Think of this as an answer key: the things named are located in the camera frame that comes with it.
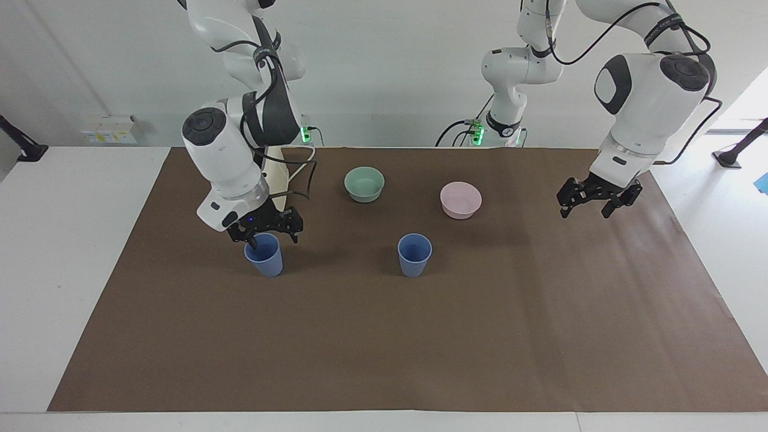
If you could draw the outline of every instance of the green bowl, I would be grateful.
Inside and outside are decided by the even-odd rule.
[[[384,189],[384,175],[372,167],[359,167],[344,177],[344,187],[353,200],[362,203],[379,199]]]

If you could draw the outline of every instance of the wall socket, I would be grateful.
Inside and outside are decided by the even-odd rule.
[[[81,130],[88,144],[141,144],[144,133],[130,115],[90,117]]]

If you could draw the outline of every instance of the black stand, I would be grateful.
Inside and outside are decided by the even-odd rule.
[[[760,126],[754,128],[733,150],[730,151],[715,151],[712,155],[720,163],[723,168],[741,169],[741,165],[737,162],[739,155],[742,151],[746,150],[755,140],[760,138],[764,133],[768,132],[768,118],[760,123]]]
[[[16,160],[19,162],[37,162],[39,161],[46,151],[48,151],[47,145],[40,145],[32,138],[28,137],[24,132],[19,131],[14,125],[11,125],[5,117],[0,115],[0,129],[3,130],[9,137],[21,148],[22,155]]]

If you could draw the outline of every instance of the white cable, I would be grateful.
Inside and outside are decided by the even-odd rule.
[[[308,148],[308,147],[311,147],[312,148],[312,154],[306,159],[306,163],[303,164],[303,165],[300,165],[299,169],[297,169],[293,174],[290,175],[290,177],[288,177],[288,183],[290,184],[290,181],[293,180],[297,175],[299,175],[301,170],[303,170],[304,167],[306,167],[307,164],[309,164],[309,162],[315,158],[315,153],[317,153],[317,149],[315,148],[315,145],[311,145],[311,146],[307,146],[307,145],[284,145],[282,147],[284,147],[284,148],[285,147],[288,147],[288,148]]]

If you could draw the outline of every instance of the cup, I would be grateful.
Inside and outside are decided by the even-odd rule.
[[[256,235],[256,249],[250,244],[245,245],[245,258],[267,277],[276,277],[283,272],[283,254],[280,252],[280,241],[274,234],[268,232]]]
[[[419,277],[432,256],[432,242],[421,234],[408,234],[397,244],[400,270],[407,277]]]

